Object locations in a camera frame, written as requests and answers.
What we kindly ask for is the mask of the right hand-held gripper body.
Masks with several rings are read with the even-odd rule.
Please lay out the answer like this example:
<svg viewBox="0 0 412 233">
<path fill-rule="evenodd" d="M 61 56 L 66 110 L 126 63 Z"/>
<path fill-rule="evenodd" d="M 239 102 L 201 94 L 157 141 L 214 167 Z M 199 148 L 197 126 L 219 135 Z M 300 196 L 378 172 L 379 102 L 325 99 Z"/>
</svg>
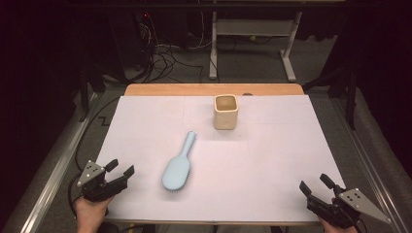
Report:
<svg viewBox="0 0 412 233">
<path fill-rule="evenodd" d="M 375 206 L 358 188 L 338 194 L 331 204 L 306 192 L 307 209 L 329 224 L 349 228 L 361 220 L 361 214 L 391 224 L 392 220 Z"/>
</svg>

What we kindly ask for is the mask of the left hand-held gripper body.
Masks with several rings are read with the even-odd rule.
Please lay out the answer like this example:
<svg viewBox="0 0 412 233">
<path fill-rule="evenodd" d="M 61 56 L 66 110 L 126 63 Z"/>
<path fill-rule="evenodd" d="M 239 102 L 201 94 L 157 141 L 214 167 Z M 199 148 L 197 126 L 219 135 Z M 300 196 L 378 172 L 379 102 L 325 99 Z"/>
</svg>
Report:
<svg viewBox="0 0 412 233">
<path fill-rule="evenodd" d="M 128 180 L 123 175 L 107 182 L 105 179 L 107 173 L 105 166 L 100 166 L 91 160 L 87 162 L 77 182 L 86 200 L 102 202 L 127 188 Z"/>
</svg>

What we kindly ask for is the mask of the light blue hairbrush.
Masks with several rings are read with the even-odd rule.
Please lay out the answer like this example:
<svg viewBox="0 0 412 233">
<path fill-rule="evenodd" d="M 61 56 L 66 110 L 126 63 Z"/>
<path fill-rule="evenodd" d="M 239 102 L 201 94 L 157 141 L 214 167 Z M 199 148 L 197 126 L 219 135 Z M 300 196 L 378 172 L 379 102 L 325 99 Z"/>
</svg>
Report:
<svg viewBox="0 0 412 233">
<path fill-rule="evenodd" d="M 168 162 L 161 178 L 161 183 L 165 189 L 178 191 L 187 182 L 190 171 L 188 155 L 195 138 L 196 134 L 193 131 L 189 131 L 181 152 Z"/>
</svg>

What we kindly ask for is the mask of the beige square cup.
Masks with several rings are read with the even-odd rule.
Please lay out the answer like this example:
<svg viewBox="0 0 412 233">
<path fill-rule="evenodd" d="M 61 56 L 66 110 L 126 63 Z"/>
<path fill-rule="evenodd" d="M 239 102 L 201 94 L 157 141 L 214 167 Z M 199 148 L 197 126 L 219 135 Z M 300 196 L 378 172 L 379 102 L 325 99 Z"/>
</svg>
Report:
<svg viewBox="0 0 412 233">
<path fill-rule="evenodd" d="M 237 124 L 238 102 L 235 95 L 217 95 L 214 99 L 214 127 L 233 130 Z"/>
</svg>

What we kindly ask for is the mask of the person's right hand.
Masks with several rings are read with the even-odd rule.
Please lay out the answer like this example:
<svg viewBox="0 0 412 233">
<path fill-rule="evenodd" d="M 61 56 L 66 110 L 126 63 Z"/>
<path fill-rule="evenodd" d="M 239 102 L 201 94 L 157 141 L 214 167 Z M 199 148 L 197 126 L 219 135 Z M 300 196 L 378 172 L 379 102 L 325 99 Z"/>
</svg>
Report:
<svg viewBox="0 0 412 233">
<path fill-rule="evenodd" d="M 357 229 L 354 226 L 343 229 L 329 224 L 322 218 L 320 218 L 320 224 L 324 228 L 324 233 L 358 233 Z"/>
</svg>

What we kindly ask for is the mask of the person's left hand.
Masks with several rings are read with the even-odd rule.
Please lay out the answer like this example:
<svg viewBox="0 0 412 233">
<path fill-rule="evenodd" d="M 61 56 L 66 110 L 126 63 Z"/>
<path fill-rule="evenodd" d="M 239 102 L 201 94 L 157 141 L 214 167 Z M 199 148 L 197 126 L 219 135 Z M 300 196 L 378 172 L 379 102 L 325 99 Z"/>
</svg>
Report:
<svg viewBox="0 0 412 233">
<path fill-rule="evenodd" d="M 77 233 L 97 233 L 112 200 L 113 198 L 109 198 L 102 202 L 91 202 L 84 197 L 79 198 L 75 204 Z"/>
</svg>

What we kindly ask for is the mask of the black metal stand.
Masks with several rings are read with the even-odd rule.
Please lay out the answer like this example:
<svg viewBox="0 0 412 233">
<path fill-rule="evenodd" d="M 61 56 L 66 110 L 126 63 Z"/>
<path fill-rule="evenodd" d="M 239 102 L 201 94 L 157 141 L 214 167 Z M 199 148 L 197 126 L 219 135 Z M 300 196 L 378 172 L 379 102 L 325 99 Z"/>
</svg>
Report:
<svg viewBox="0 0 412 233">
<path fill-rule="evenodd" d="M 352 130 L 355 126 L 355 107 L 357 91 L 358 69 L 351 63 L 346 63 L 326 74 L 320 75 L 315 80 L 302 86 L 307 91 L 315 86 L 328 85 L 327 95 L 331 98 L 346 96 L 345 118 Z"/>
<path fill-rule="evenodd" d="M 83 62 L 79 68 L 80 82 L 80 97 L 81 97 L 81 118 L 80 122 L 84 122 L 89 112 L 89 95 L 88 88 L 91 87 L 96 93 L 105 91 L 103 77 L 93 63 Z"/>
</svg>

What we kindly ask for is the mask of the dark curtain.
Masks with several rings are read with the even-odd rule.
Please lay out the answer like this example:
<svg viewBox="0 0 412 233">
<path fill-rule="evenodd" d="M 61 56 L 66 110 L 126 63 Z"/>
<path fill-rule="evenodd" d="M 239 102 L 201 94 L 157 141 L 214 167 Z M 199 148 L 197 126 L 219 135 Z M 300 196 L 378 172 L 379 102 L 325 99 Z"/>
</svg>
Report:
<svg viewBox="0 0 412 233">
<path fill-rule="evenodd" d="M 77 71 L 59 0 L 0 0 L 0 228 L 74 113 Z"/>
<path fill-rule="evenodd" d="M 364 59 L 358 86 L 383 135 L 412 178 L 412 0 L 373 0 L 351 25 Z"/>
</svg>

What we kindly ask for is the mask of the dark equipment box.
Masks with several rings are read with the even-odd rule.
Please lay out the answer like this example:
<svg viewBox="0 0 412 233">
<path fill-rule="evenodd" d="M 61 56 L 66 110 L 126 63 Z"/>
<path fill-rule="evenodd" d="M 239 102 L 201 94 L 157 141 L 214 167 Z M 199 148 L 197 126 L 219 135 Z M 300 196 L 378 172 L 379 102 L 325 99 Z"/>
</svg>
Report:
<svg viewBox="0 0 412 233">
<path fill-rule="evenodd" d="M 150 53 L 142 38 L 140 23 L 135 13 L 114 12 L 110 14 L 114 35 L 122 65 L 126 68 L 146 68 Z"/>
</svg>

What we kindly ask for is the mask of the aluminium floor rail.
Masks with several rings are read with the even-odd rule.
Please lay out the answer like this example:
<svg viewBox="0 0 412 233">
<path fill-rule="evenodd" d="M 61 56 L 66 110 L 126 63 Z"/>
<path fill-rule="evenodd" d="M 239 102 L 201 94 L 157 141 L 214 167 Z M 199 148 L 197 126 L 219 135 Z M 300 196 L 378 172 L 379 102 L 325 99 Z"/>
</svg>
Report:
<svg viewBox="0 0 412 233">
<path fill-rule="evenodd" d="M 78 107 L 63 131 L 57 137 L 45 160 L 33 176 L 6 226 L 0 233 L 36 233 L 50 209 L 81 136 L 97 111 L 102 94 L 92 93 L 88 97 L 88 112 Z"/>
<path fill-rule="evenodd" d="M 412 233 L 412 180 L 406 174 L 375 118 L 360 99 L 355 111 L 355 130 L 345 116 L 344 103 L 330 102 L 356 148 L 357 161 L 379 206 L 392 220 L 394 233 Z"/>
</svg>

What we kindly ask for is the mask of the white metal desk frame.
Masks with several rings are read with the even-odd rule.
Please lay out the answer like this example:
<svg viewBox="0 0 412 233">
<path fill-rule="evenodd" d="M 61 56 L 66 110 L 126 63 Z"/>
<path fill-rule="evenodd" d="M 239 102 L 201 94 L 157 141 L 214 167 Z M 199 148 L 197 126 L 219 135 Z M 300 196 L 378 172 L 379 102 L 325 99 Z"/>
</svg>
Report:
<svg viewBox="0 0 412 233">
<path fill-rule="evenodd" d="M 219 36 L 287 37 L 288 43 L 283 50 L 279 51 L 279 54 L 288 80 L 295 83 L 296 76 L 290 60 L 290 53 L 301 16 L 302 12 L 297 12 L 294 19 L 237 19 L 218 18 L 218 13 L 213 12 L 209 77 L 214 80 L 219 76 L 217 51 Z"/>
</svg>

